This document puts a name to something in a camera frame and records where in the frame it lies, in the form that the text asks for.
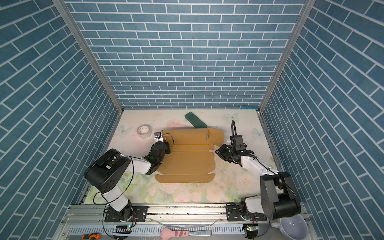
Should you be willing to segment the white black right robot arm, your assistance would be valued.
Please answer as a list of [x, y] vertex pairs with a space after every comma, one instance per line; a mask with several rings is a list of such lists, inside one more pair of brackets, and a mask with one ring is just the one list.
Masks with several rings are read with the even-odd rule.
[[300, 214], [300, 198], [292, 176], [268, 167], [246, 147], [243, 137], [234, 135], [228, 145], [223, 144], [215, 151], [225, 162], [238, 164], [260, 178], [260, 194], [240, 201], [242, 218], [249, 221], [264, 215], [265, 219], [276, 220]]

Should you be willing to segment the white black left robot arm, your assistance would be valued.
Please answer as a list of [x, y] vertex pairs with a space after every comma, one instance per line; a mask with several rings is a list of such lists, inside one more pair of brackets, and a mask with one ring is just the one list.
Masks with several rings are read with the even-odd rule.
[[110, 149], [93, 162], [84, 173], [84, 178], [96, 187], [106, 200], [107, 213], [116, 222], [131, 221], [134, 217], [132, 203], [124, 196], [118, 183], [125, 172], [151, 175], [163, 163], [166, 154], [171, 153], [167, 142], [156, 142], [143, 158], [124, 156], [116, 149]]

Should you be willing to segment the brown cardboard box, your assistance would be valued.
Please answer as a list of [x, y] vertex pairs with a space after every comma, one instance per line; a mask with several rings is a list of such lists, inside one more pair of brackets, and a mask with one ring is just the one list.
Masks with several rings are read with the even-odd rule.
[[215, 147], [224, 143], [224, 132], [217, 129], [164, 130], [163, 139], [170, 143], [158, 168], [156, 180], [161, 184], [209, 183], [215, 174]]

